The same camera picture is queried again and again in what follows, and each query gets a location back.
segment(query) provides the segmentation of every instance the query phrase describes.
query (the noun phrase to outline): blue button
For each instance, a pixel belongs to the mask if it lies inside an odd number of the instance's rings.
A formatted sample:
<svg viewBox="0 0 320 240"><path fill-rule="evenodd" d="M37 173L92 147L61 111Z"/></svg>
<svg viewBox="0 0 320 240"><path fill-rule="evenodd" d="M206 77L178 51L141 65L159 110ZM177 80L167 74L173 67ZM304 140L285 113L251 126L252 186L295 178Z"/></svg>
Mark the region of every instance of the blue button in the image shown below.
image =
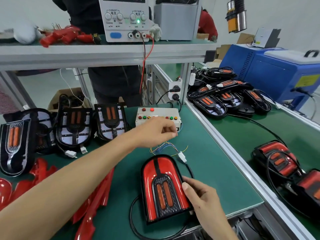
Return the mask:
<svg viewBox="0 0 320 240"><path fill-rule="evenodd" d="M110 33L110 37L112 39L120 39L122 37L122 35L119 32L115 32L115 33Z"/></svg>

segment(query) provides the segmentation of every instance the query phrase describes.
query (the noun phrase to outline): yellow label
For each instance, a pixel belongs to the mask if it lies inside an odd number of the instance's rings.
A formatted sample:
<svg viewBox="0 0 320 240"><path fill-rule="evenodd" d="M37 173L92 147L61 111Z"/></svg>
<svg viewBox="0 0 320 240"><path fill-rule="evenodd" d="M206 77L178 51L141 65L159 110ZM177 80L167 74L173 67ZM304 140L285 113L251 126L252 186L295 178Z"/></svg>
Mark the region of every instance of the yellow label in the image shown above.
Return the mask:
<svg viewBox="0 0 320 240"><path fill-rule="evenodd" d="M313 84L316 83L318 80L320 74L318 75L309 75L309 76L302 76L300 80L297 82L295 85L295 88L297 87L307 87L307 86L312 86Z"/></svg>

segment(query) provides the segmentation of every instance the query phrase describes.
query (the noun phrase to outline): power supply knob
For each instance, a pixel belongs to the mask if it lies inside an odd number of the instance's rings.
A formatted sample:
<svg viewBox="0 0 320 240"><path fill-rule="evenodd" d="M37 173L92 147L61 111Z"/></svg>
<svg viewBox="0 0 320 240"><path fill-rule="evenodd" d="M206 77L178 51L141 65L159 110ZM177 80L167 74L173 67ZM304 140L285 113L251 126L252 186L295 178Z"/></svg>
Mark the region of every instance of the power supply knob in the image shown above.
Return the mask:
<svg viewBox="0 0 320 240"><path fill-rule="evenodd" d="M130 19L131 19L132 21L134 21L134 20L136 20L136 16L132 13L132 14L130 14Z"/></svg>
<svg viewBox="0 0 320 240"><path fill-rule="evenodd" d="M106 12L106 14L104 15L106 20L111 20L112 19L112 16L110 13Z"/></svg>
<svg viewBox="0 0 320 240"><path fill-rule="evenodd" d="M147 16L146 16L145 14L142 14L142 15L141 15L141 21L144 22L144 21L146 21L146 20L147 20Z"/></svg>
<svg viewBox="0 0 320 240"><path fill-rule="evenodd" d="M123 20L123 15L121 13L118 13L117 14L117 19L122 21Z"/></svg>

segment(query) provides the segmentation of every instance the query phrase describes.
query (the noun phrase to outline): handle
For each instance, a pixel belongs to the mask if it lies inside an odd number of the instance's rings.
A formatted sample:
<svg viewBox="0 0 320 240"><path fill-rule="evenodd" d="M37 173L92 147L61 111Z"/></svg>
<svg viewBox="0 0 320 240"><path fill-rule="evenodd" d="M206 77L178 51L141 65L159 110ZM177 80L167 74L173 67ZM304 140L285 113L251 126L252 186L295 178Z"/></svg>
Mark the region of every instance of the handle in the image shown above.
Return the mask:
<svg viewBox="0 0 320 240"><path fill-rule="evenodd" d="M311 54L311 53L313 53L314 52L314 55L312 56L312 57L317 57L318 55L319 55L319 50L318 49L311 49L311 50L309 50L308 52L306 52L306 54L304 55L304 57L309 57L309 55Z"/></svg>

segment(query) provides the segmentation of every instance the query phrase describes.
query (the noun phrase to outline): person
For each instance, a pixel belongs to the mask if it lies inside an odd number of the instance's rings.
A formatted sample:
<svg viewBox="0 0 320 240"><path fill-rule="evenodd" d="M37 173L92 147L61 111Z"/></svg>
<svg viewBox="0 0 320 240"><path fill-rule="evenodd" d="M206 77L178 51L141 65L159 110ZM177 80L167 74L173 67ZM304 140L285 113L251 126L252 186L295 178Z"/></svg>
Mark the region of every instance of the person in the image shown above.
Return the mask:
<svg viewBox="0 0 320 240"><path fill-rule="evenodd" d="M135 148L154 147L177 135L173 121L153 117L73 161L0 211L1 239L50 239L126 155ZM216 190L191 178L183 180L182 188L204 230L214 240L238 239Z"/></svg>
<svg viewBox="0 0 320 240"><path fill-rule="evenodd" d="M86 34L104 35L99 0L52 0L70 15L70 23ZM122 97L127 107L140 106L141 72L137 65L89 67L88 75L99 104L117 103Z"/></svg>
<svg viewBox="0 0 320 240"><path fill-rule="evenodd" d="M206 9L201 8L198 33L200 34L209 34L208 40L217 42L218 39L218 31L216 26L214 25L214 20L207 12Z"/></svg>

